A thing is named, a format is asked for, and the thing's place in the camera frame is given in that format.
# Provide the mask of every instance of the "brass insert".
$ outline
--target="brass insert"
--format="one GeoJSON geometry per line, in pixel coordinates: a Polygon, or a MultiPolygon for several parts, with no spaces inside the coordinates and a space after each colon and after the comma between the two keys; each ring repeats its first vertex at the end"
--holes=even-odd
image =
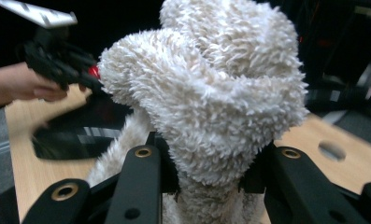
{"type": "Polygon", "coordinates": [[[281,154],[283,154],[285,157],[290,159],[299,159],[301,158],[301,154],[299,154],[297,151],[290,149],[290,148],[284,148],[281,150],[281,154]]]}
{"type": "Polygon", "coordinates": [[[78,185],[76,183],[66,183],[55,189],[51,194],[54,201],[60,202],[67,200],[78,192],[78,185]]]}
{"type": "Polygon", "coordinates": [[[145,158],[145,157],[150,156],[151,154],[152,154],[152,150],[150,150],[147,147],[143,147],[136,151],[136,156],[139,158],[145,158]]]}

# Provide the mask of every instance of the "fuzzy white fabric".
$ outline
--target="fuzzy white fabric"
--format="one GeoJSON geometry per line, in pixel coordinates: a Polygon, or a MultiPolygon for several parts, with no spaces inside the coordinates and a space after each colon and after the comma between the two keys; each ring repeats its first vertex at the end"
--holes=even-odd
{"type": "Polygon", "coordinates": [[[166,0],[161,22],[101,56],[105,91],[135,113],[88,181],[119,172],[126,152],[156,129],[181,190],[177,203],[164,196],[164,222],[258,222],[262,197],[238,192],[238,181],[259,150],[307,114],[293,25],[246,0],[166,0]]]}

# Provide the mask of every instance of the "human arm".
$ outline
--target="human arm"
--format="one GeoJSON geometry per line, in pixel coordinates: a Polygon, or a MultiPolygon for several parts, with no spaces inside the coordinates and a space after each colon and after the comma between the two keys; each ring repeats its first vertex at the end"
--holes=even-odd
{"type": "Polygon", "coordinates": [[[61,90],[57,83],[39,76],[26,63],[0,68],[0,105],[36,98],[57,101],[66,95],[66,91],[61,90]]]}

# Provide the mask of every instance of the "wooden table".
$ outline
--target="wooden table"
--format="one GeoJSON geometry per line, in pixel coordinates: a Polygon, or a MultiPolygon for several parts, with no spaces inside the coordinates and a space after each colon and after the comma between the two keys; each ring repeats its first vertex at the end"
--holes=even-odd
{"type": "MultiPolygon", "coordinates": [[[[86,95],[77,87],[71,87],[68,98],[61,102],[35,100],[15,102],[7,107],[7,126],[21,220],[51,184],[65,178],[84,179],[93,167],[94,160],[40,160],[35,156],[30,141],[35,127],[84,104],[86,95]]],[[[275,144],[303,150],[332,182],[356,193],[361,192],[364,183],[371,181],[371,145],[316,116],[310,115],[301,127],[292,128],[275,144]],[[331,141],[341,147],[346,153],[346,159],[327,159],[319,151],[321,141],[331,141]]],[[[264,216],[262,222],[268,223],[268,218],[264,216]]]]}

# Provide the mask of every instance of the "black plastic mount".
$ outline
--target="black plastic mount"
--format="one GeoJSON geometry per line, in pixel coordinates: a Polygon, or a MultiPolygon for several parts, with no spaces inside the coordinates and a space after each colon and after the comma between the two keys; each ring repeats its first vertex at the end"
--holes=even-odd
{"type": "MultiPolygon", "coordinates": [[[[162,193],[180,194],[177,171],[167,158],[165,140],[151,133],[145,146],[127,153],[118,175],[91,189],[83,180],[53,184],[23,223],[161,223],[162,193]],[[65,200],[55,200],[57,195],[65,200]]],[[[371,223],[371,183],[361,195],[340,188],[296,148],[264,148],[239,182],[239,190],[264,193],[274,224],[371,223]]]]}

